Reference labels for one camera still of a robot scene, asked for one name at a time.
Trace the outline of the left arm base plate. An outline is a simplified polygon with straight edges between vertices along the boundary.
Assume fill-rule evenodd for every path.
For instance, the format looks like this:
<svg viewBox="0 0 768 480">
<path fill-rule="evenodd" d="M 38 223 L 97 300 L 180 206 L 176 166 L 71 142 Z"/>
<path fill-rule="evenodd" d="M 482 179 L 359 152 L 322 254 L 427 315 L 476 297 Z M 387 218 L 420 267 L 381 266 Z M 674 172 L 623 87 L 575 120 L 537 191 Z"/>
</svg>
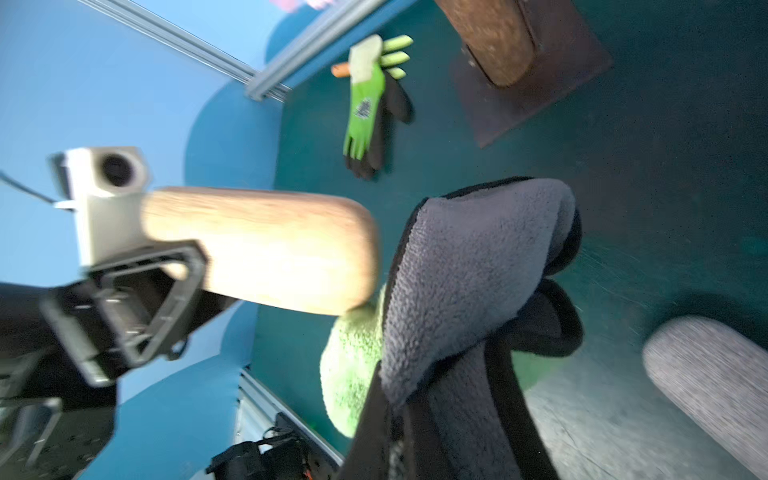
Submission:
<svg viewBox="0 0 768 480">
<path fill-rule="evenodd" d="M 229 447 L 211 459 L 205 473 L 216 480 L 313 479 L 308 452 L 296 432 L 283 430 Z"/>
</svg>

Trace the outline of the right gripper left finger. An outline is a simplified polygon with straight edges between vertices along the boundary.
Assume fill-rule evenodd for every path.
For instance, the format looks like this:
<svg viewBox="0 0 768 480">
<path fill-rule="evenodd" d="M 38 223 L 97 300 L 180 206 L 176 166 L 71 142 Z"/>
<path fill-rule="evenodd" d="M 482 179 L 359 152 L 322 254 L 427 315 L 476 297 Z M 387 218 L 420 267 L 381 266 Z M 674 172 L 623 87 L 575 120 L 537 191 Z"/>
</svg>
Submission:
<svg viewBox="0 0 768 480">
<path fill-rule="evenodd" d="M 418 479 L 412 445 L 392 416 L 383 391 L 381 363 L 375 366 L 367 397 L 336 479 Z"/>
</svg>

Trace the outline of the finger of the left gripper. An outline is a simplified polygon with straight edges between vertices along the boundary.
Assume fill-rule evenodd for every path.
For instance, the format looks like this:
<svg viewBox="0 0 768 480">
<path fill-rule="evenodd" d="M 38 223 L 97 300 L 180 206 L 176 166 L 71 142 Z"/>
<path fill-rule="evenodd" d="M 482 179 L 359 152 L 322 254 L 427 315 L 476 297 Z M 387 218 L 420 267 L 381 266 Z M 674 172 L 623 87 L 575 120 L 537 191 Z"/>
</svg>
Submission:
<svg viewBox="0 0 768 480">
<path fill-rule="evenodd" d="M 40 310 L 85 382 L 107 387 L 190 334 L 208 259 L 194 240 L 159 242 L 89 267 L 49 290 Z"/>
</svg>

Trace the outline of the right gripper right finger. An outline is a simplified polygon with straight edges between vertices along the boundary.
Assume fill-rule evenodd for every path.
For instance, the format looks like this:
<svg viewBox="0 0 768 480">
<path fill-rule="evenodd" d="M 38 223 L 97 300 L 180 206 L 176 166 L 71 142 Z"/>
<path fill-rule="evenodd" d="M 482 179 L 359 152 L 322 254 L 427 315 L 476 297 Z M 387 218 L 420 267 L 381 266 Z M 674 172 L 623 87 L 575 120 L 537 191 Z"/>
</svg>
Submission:
<svg viewBox="0 0 768 480">
<path fill-rule="evenodd" d="M 560 476 L 520 389 L 510 349 L 496 341 L 488 341 L 485 361 L 491 397 L 519 471 L 518 477 L 558 480 Z"/>
</svg>

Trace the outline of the green grey microfiber cloth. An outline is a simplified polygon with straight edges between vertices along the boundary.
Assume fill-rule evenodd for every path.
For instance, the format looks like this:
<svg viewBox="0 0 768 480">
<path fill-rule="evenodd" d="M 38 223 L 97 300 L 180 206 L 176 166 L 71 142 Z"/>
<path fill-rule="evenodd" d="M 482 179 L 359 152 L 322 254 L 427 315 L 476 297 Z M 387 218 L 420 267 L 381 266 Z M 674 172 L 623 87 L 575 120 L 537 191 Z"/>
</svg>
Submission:
<svg viewBox="0 0 768 480">
<path fill-rule="evenodd" d="M 485 347 L 511 351 L 520 389 L 583 340 L 554 281 L 576 256 L 569 186 L 510 178 L 423 200 L 375 303 L 338 317 L 320 359 L 326 412 L 352 443 L 375 366 L 418 479 L 520 479 L 489 387 Z"/>
</svg>

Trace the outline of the tan eyeglass case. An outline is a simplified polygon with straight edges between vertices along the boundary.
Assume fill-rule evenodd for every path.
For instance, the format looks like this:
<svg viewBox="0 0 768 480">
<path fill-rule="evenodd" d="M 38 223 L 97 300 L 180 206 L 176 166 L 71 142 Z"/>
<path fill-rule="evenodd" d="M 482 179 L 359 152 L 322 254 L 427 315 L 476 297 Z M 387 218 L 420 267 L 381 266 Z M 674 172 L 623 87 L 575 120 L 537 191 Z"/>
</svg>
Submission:
<svg viewBox="0 0 768 480">
<path fill-rule="evenodd" d="M 195 240 L 206 290 L 339 316 L 366 303 L 379 275 L 378 229 L 348 198 L 302 192 L 168 187 L 142 202 L 145 234 Z"/>
</svg>

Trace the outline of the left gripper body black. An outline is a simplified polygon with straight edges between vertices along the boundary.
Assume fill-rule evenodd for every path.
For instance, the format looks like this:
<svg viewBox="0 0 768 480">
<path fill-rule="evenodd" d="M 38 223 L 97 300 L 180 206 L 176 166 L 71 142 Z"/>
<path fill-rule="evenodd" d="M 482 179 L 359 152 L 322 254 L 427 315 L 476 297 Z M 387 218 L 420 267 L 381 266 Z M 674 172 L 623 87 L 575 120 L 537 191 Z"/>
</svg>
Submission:
<svg viewBox="0 0 768 480">
<path fill-rule="evenodd" d="M 85 382 L 40 310 L 42 297 L 54 288 L 1 287 L 4 479 L 76 479 L 116 429 L 120 377 L 107 387 Z M 175 358 L 160 356 L 178 359 L 187 339 L 174 346 Z"/>
</svg>

